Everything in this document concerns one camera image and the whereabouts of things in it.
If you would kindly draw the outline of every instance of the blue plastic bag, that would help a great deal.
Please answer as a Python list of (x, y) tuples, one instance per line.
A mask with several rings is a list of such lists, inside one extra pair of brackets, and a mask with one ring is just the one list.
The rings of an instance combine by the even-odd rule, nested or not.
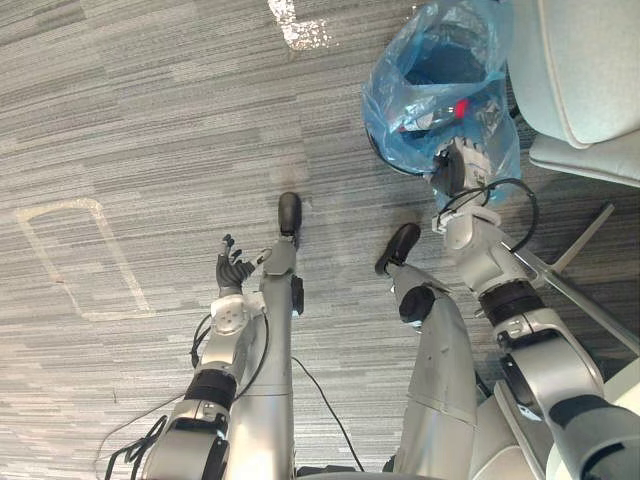
[(438, 147), (463, 136), (486, 151), (489, 181), (520, 177), (505, 88), (512, 25), (509, 4), (433, 0), (396, 35), (362, 89), (365, 128), (387, 163), (429, 176)]

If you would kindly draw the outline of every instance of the floor marking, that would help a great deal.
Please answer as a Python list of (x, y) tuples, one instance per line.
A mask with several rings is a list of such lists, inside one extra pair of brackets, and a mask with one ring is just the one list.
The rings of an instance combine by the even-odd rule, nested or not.
[[(105, 245), (113, 256), (113, 259), (118, 265), (125, 283), (129, 287), (131, 295), (136, 302), (137, 310), (122, 312), (85, 312), (82, 310), (82, 308), (80, 308), (80, 305), (69, 289), (69, 286), (65, 283), (63, 276), (60, 275), (56, 267), (53, 265), (53, 262), (49, 258), (49, 255), (47, 254), (42, 241), (29, 223), (31, 219), (40, 215), (67, 209), (88, 210), (89, 213), (91, 213), (93, 219), (96, 222), (96, 226), (98, 227), (98, 230), (102, 235)], [(91, 198), (78, 198), (75, 200), (63, 200), (46, 205), (19, 208), (15, 211), (15, 215), (20, 228), (27, 237), (27, 240), (29, 240), (29, 243), (42, 262), (42, 265), (47, 270), (49, 277), (53, 282), (62, 286), (62, 288), (67, 292), (67, 295), (71, 299), (73, 307), (78, 315), (89, 320), (121, 320), (125, 318), (146, 318), (151, 317), (155, 314), (155, 312), (151, 310), (151, 308), (149, 308), (149, 304), (144, 297), (142, 288), (140, 288), (136, 277), (129, 267), (127, 259), (122, 253), (122, 250), (120, 249), (120, 246), (118, 245), (118, 242), (113, 235), (113, 231), (111, 230), (111, 227), (109, 226), (109, 223), (104, 216), (102, 205), (100, 205), (100, 203), (98, 203), (96, 200), (93, 200)]]

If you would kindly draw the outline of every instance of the black cable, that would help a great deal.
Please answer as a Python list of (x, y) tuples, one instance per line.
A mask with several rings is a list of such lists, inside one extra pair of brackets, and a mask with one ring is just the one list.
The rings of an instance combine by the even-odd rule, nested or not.
[(529, 243), (529, 240), (531, 240), (533, 234), (536, 232), (536, 228), (538, 228), (538, 221), (540, 220), (540, 207), (538, 206), (538, 199), (536, 198), (536, 194), (533, 192), (533, 190), (531, 190), (526, 183), (517, 178), (503, 178), (502, 180), (496, 180), (495, 182), (489, 184), (486, 188), (487, 190), (491, 191), (496, 187), (505, 184), (515, 185), (521, 190), (524, 190), (524, 192), (527, 194), (529, 202), (531, 203), (531, 225), (529, 226), (529, 230), (522, 240), (520, 240), (509, 249), (511, 253), (516, 253), (527, 243)]
[(193, 368), (196, 368), (198, 366), (198, 362), (200, 361), (200, 358), (198, 357), (198, 347), (204, 340), (204, 337), (207, 336), (207, 333), (211, 331), (211, 327), (207, 327), (205, 331), (202, 332), (202, 334), (200, 334), (200, 329), (204, 325), (204, 322), (206, 322), (210, 318), (211, 314), (207, 313), (205, 317), (200, 321), (200, 324), (198, 324), (198, 328), (196, 328), (196, 331), (193, 333), (193, 343), (191, 344), (191, 350), (189, 351), (189, 354), (191, 355), (191, 365), (193, 365)]
[(295, 361), (298, 365), (300, 365), (300, 368), (302, 368), (302, 371), (307, 374), (307, 376), (311, 379), (311, 381), (318, 388), (318, 392), (320, 392), (320, 396), (322, 397), (322, 400), (324, 400), (324, 403), (327, 406), (327, 408), (329, 409), (329, 412), (331, 412), (331, 415), (333, 415), (333, 418), (335, 419), (336, 423), (338, 424), (338, 427), (340, 427), (340, 430), (342, 431), (342, 435), (344, 436), (344, 439), (346, 440), (347, 445), (349, 446), (349, 450), (351, 450), (351, 455), (353, 455), (353, 459), (358, 464), (358, 468), (360, 469), (360, 471), (364, 472), (364, 467), (362, 466), (362, 463), (360, 463), (360, 459), (358, 458), (358, 455), (356, 454), (356, 451), (354, 450), (353, 445), (351, 444), (351, 440), (349, 439), (349, 435), (347, 434), (347, 431), (344, 429), (344, 426), (342, 425), (342, 422), (338, 418), (338, 415), (336, 415), (336, 412), (333, 410), (333, 408), (331, 408), (331, 404), (329, 403), (329, 400), (327, 400), (327, 397), (325, 396), (324, 391), (322, 391), (322, 387), (316, 381), (316, 379), (313, 377), (313, 375), (311, 375), (309, 373), (309, 370), (307, 370), (305, 368), (305, 366), (302, 364), (302, 362), (300, 360), (298, 360), (294, 356), (291, 356), (291, 360)]
[(487, 387), (487, 384), (484, 383), (484, 380), (482, 380), (482, 377), (480, 377), (477, 370), (475, 371), (475, 374), (476, 374), (476, 387), (478, 387), (478, 390), (482, 392), (485, 398), (489, 398), (491, 396), (491, 390), (489, 390), (489, 387)]
[[(532, 218), (531, 218), (531, 225), (529, 227), (529, 230), (527, 231), (527, 234), (524, 236), (524, 238), (522, 240), (520, 240), (518, 243), (516, 243), (513, 247), (511, 247), (509, 249), (509, 252), (511, 252), (511, 253), (517, 252), (522, 247), (524, 247), (527, 243), (529, 243), (529, 240), (531, 240), (531, 238), (533, 237), (533, 234), (535, 233), (536, 228), (538, 227), (538, 222), (540, 220), (540, 207), (538, 206), (538, 200), (536, 198), (536, 194), (533, 192), (533, 190), (531, 190), (527, 186), (526, 183), (524, 183), (522, 180), (519, 180), (517, 178), (503, 178), (502, 180), (496, 180), (495, 182), (492, 182), (492, 183), (490, 183), (490, 184), (488, 184), (488, 185), (486, 185), (484, 187), (471, 188), (469, 190), (466, 190), (466, 191), (456, 195), (451, 200), (449, 200), (445, 204), (445, 206), (438, 212), (438, 216), (437, 216), (437, 219), (436, 219), (437, 225), (438, 226), (440, 225), (440, 217), (444, 213), (446, 213), (447, 211), (455, 212), (457, 209), (459, 209), (463, 205), (469, 203), (474, 198), (477, 198), (481, 193), (485, 193), (486, 194), (485, 200), (482, 203), (482, 206), (486, 205), (489, 202), (489, 197), (491, 195), (491, 192), (493, 190), (495, 190), (496, 188), (498, 188), (500, 185), (505, 185), (505, 184), (514, 185), (514, 186), (520, 188), (521, 190), (523, 190), (527, 194), (527, 198), (529, 198), (529, 202), (531, 203)], [(468, 200), (465, 200), (463, 203), (458, 205), (456, 208), (451, 208), (451, 206), (456, 201), (458, 201), (461, 198), (464, 198), (464, 197), (466, 197), (468, 195), (471, 195), (472, 193), (475, 193), (476, 195), (474, 195), (473, 197), (469, 198)]]
[(116, 460), (123, 453), (124, 453), (125, 463), (133, 462), (133, 468), (131, 469), (131, 480), (136, 480), (138, 469), (140, 468), (140, 463), (142, 463), (144, 454), (147, 452), (149, 448), (153, 446), (154, 443), (156, 443), (166, 424), (167, 424), (167, 416), (163, 415), (158, 419), (158, 421), (153, 425), (153, 427), (151, 427), (151, 429), (147, 432), (147, 434), (144, 437), (139, 438), (135, 442), (127, 445), (126, 447), (121, 448), (120, 450), (115, 451), (111, 455), (111, 458), (109, 459), (109, 465), (107, 466), (107, 471), (104, 475), (104, 480), (109, 480), (111, 478), (111, 474), (113, 473), (113, 467), (115, 466)]
[(267, 319), (267, 314), (264, 311), (262, 312), (262, 318), (264, 318), (264, 350), (262, 351), (262, 357), (260, 358), (258, 367), (256, 368), (256, 371), (251, 376), (251, 379), (247, 382), (247, 384), (240, 391), (240, 393), (236, 395), (236, 398), (233, 399), (234, 402), (238, 400), (240, 397), (242, 397), (245, 393), (247, 393), (247, 390), (251, 388), (251, 385), (253, 385), (253, 382), (255, 382), (256, 378), (258, 378), (258, 375), (260, 375), (260, 372), (262, 371), (262, 366), (264, 365), (264, 362), (267, 359), (267, 350), (269, 349), (269, 320)]
[(166, 407), (167, 405), (169, 405), (171, 402), (175, 402), (176, 400), (178, 400), (179, 398), (184, 397), (184, 392), (182, 392), (179, 395), (176, 395), (175, 397), (172, 397), (168, 400), (165, 400), (164, 402), (162, 402), (160, 405), (157, 405), (149, 410), (147, 410), (144, 413), (141, 413), (140, 415), (138, 415), (137, 417), (132, 418), (131, 420), (129, 420), (126, 423), (123, 423), (122, 425), (117, 426), (116, 428), (114, 428), (113, 430), (111, 430), (109, 433), (107, 433), (104, 437), (102, 437), (102, 440), (100, 441), (100, 446), (98, 447), (98, 449), (96, 450), (96, 458), (93, 460), (93, 471), (96, 475), (96, 480), (101, 480), (100, 477), (98, 476), (98, 462), (100, 460), (102, 460), (103, 458), (107, 458), (105, 457), (101, 457), (100, 454), (102, 453), (102, 447), (104, 447), (104, 444), (106, 443), (107, 439), (109, 437), (111, 437), (113, 434), (118, 433), (120, 430), (123, 430), (125, 428), (127, 428), (129, 425), (131, 425), (132, 423), (137, 422), (138, 420), (140, 420), (141, 418), (146, 417), (147, 415), (152, 414), (153, 412), (156, 412), (158, 410), (160, 410), (161, 408)]

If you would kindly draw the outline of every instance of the gray carpet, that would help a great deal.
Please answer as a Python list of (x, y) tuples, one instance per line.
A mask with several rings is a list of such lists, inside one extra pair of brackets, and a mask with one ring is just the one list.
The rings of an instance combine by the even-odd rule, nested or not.
[[(293, 349), (367, 469), (397, 446), (417, 345), (373, 274), (401, 223), (425, 226), (411, 261), (453, 286), (478, 370), (498, 378), (488, 322), (428, 231), (432, 194), (377, 160), (362, 130), (360, 85), (412, 5), (296, 0), (295, 19), (266, 0), (0, 5), (0, 478), (95, 478), (111, 429), (184, 390), (218, 240), (269, 245), (288, 189), (304, 200), (307, 307)], [(532, 167), (519, 123), (542, 210), (531, 248), (553, 258), (613, 200), (568, 274), (637, 330), (639, 192)], [(506, 230), (524, 233), (524, 200), (502, 212)], [(543, 295), (607, 376), (631, 359)], [(297, 464), (352, 465), (313, 385), (294, 375)], [(113, 435), (103, 455), (167, 408)]]

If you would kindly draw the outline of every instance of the red object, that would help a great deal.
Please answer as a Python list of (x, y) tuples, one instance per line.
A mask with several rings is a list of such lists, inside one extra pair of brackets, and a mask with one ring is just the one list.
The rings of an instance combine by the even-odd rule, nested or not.
[(467, 108), (469, 107), (469, 99), (463, 98), (456, 106), (453, 107), (453, 114), (456, 118), (464, 118), (464, 114), (467, 113)]

